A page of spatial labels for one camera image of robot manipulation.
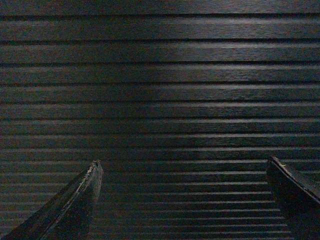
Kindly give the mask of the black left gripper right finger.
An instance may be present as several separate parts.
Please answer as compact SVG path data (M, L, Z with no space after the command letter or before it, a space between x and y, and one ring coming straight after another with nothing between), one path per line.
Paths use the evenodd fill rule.
M267 162L266 177L294 239L318 240L320 184L273 156Z

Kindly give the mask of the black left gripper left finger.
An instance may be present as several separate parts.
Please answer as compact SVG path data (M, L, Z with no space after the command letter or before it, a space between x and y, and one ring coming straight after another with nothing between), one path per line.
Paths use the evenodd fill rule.
M103 169L93 161L3 240L87 240L100 196Z

